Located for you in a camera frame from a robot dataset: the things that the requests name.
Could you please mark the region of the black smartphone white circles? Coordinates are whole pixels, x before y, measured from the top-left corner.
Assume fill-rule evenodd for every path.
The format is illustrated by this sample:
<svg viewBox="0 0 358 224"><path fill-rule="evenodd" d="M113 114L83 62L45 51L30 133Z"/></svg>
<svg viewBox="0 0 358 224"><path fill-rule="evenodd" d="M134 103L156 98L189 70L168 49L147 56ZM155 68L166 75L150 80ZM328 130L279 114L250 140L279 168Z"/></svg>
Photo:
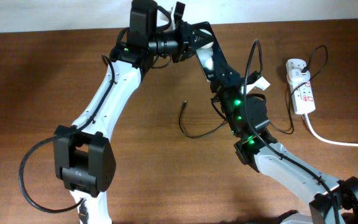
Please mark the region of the black smartphone white circles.
<svg viewBox="0 0 358 224"><path fill-rule="evenodd" d="M214 52L213 48L200 48L196 50L196 57L199 60L201 68L208 82L211 82L214 78Z"/></svg>

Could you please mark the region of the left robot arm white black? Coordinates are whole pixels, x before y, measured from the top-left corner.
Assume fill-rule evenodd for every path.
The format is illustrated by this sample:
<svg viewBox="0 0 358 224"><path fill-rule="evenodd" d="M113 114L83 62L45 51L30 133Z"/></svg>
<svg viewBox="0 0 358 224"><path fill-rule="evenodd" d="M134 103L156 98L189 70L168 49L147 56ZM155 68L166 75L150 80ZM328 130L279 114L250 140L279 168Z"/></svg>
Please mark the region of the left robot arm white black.
<svg viewBox="0 0 358 224"><path fill-rule="evenodd" d="M56 176L75 199L80 223L112 222L106 195L116 170L112 133L155 59L184 61L214 42L209 22L183 21L184 7L178 2L169 13L155 1L133 1L129 27L103 58L108 69L93 99L70 127L55 130Z"/></svg>

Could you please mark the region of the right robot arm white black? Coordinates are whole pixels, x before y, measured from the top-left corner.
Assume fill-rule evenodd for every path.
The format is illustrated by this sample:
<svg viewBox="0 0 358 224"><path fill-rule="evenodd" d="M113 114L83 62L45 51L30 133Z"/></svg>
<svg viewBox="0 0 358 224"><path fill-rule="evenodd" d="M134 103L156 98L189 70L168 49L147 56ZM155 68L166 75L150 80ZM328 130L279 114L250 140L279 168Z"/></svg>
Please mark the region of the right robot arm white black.
<svg viewBox="0 0 358 224"><path fill-rule="evenodd" d="M266 99L250 93L262 80L262 73L240 76L227 64L215 38L210 60L213 74L208 75L212 104L220 103L218 115L227 122L240 161L255 171L282 184L310 207L310 215L296 210L283 215L282 223L358 223L358 178L340 180L327 175L287 151L269 133Z"/></svg>

